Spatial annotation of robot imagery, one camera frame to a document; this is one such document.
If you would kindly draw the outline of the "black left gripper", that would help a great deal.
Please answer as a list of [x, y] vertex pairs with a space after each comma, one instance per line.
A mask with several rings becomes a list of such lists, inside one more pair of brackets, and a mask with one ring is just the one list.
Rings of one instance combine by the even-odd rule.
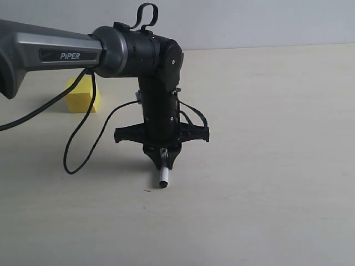
[[168, 169], [172, 170], [175, 159], [182, 150], [182, 146], [179, 144], [192, 140], [204, 140], [209, 142], [210, 133], [208, 127], [179, 123], [179, 129], [176, 133], [173, 133], [172, 136], [167, 139], [160, 136], [154, 139], [148, 136], [145, 130], [145, 124], [142, 123], [116, 128], [114, 140], [116, 143], [132, 141], [143, 144], [143, 153], [152, 160], [158, 170], [161, 169], [162, 159], [161, 151], [156, 147], [168, 147]]

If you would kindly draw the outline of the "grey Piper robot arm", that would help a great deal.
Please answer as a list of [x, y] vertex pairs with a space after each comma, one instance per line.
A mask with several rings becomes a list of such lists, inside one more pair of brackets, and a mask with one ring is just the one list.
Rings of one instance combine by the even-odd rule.
[[102, 78], [137, 78], [144, 121], [117, 128], [114, 138], [142, 144], [156, 167], [172, 168], [184, 142], [209, 140], [207, 124], [180, 120], [183, 60], [175, 40], [122, 23], [85, 35], [1, 21], [1, 93], [6, 98], [16, 96], [29, 71], [81, 68]]

